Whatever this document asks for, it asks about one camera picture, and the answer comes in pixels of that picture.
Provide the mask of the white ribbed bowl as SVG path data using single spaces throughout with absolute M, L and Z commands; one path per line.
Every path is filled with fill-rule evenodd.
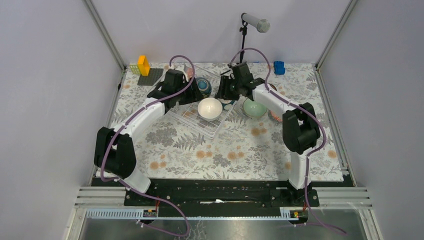
M 199 116 L 206 121 L 217 120 L 223 111 L 222 104 L 213 97 L 202 99 L 197 106 Z

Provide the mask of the light green celadon bowl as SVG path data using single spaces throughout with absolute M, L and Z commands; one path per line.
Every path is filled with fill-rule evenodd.
M 246 98 L 242 104 L 244 113 L 250 118 L 261 118 L 264 116 L 268 108 L 263 104 Z

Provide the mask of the red orange patterned bowl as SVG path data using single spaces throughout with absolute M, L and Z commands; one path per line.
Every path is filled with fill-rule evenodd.
M 276 122 L 278 122 L 278 123 L 282 123 L 283 122 L 283 120 L 281 119 L 281 117 L 280 116 L 278 116 L 277 114 L 275 114 L 273 111 L 271 111 L 271 110 L 269 110 L 268 111 L 268 116 L 269 116 L 269 118 L 271 119 L 271 120 L 274 120 L 274 121 L 276 121 Z

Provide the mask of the pink floral bowl leaf interior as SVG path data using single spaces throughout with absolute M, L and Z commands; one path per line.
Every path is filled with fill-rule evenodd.
M 184 65 L 183 71 L 185 72 L 185 75 L 187 76 L 188 80 L 190 80 L 193 76 L 195 76 L 194 69 L 187 64 Z

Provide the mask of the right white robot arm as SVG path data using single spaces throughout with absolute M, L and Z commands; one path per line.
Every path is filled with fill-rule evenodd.
M 215 97 L 227 101 L 237 101 L 245 97 L 260 103 L 282 120 L 282 140 L 290 150 L 291 171 L 288 181 L 292 189 L 287 191 L 287 201 L 293 206 L 301 205 L 309 184 L 308 154 L 316 147 L 323 132 L 310 103 L 298 104 L 284 98 L 264 79 L 254 78 L 247 63 L 229 64 L 229 71 L 221 74 L 218 92 Z

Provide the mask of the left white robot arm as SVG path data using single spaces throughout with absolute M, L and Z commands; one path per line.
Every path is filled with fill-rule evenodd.
M 103 179 L 105 172 L 113 174 L 111 180 L 122 181 L 127 188 L 137 191 L 135 197 L 142 205 L 152 204 L 155 192 L 149 188 L 150 179 L 137 169 L 134 141 L 176 105 L 201 99 L 195 77 L 187 79 L 184 71 L 169 69 L 140 108 L 114 127 L 102 127 L 97 132 L 94 165 L 100 168 L 100 177 Z

